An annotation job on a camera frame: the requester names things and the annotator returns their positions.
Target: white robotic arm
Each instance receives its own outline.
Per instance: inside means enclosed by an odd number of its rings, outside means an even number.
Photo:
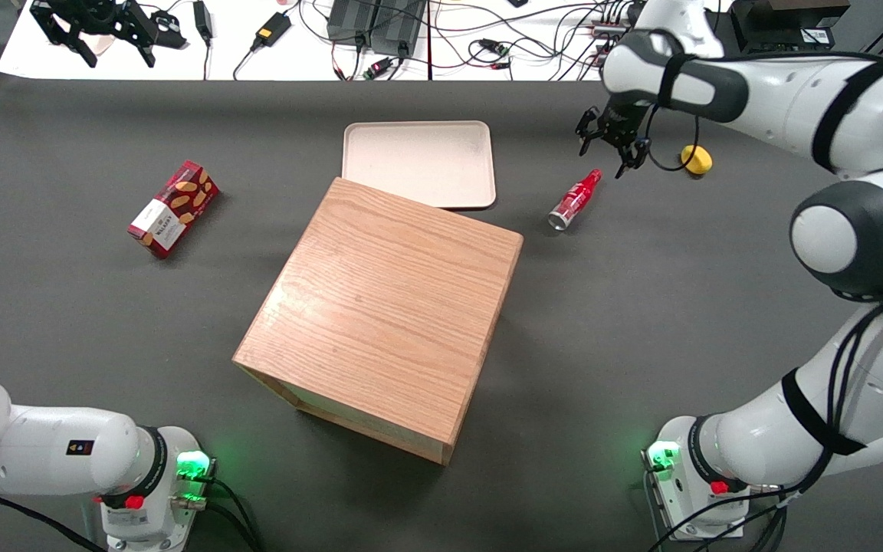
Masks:
[[[0,495],[94,494],[115,550],[182,551],[205,483],[181,475],[207,478],[212,469],[179,427],[137,426],[101,409],[13,405],[0,385]]]
[[[841,182],[796,207],[794,252],[839,296],[870,304],[753,401],[663,426],[645,458],[677,539],[740,527],[747,501],[722,500],[747,496],[751,485],[798,485],[824,454],[832,455],[825,474],[883,461],[883,307],[872,314],[883,304],[883,60],[814,53],[725,59],[722,51],[702,0],[648,0],[606,58],[609,104],[579,123],[583,153],[600,137],[618,148],[619,175],[638,168],[649,147],[638,129],[658,104],[815,160]],[[595,132],[586,129],[592,121]],[[838,430],[827,429],[832,367],[841,363],[834,359],[855,327],[865,329],[843,419]]]

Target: red bottle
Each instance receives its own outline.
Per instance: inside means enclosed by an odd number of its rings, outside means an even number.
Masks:
[[[554,230],[563,232],[567,229],[575,215],[580,213],[592,199],[595,186],[599,184],[600,179],[602,179],[602,171],[593,169],[585,179],[569,189],[568,193],[564,195],[564,199],[561,199],[561,203],[558,203],[557,207],[554,207],[554,210],[550,211],[547,216],[547,222]]]

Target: wood grain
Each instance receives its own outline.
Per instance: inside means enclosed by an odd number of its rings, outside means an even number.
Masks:
[[[234,362],[305,412],[448,464],[522,244],[336,179]]]

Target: red button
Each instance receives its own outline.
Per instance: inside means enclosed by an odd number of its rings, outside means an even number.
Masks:
[[[125,508],[129,510],[138,510],[144,502],[145,497],[143,496],[129,496],[125,499]]]

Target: yellow object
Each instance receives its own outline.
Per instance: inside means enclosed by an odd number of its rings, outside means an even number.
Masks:
[[[690,158],[690,152],[693,149],[694,144],[684,147],[683,151],[680,152],[681,163],[687,163],[687,159]],[[687,171],[695,175],[704,175],[707,174],[707,171],[711,170],[711,167],[714,167],[714,160],[711,158],[711,154],[707,153],[704,147],[697,146],[697,153],[694,154],[694,158],[690,160],[690,163],[687,163]]]

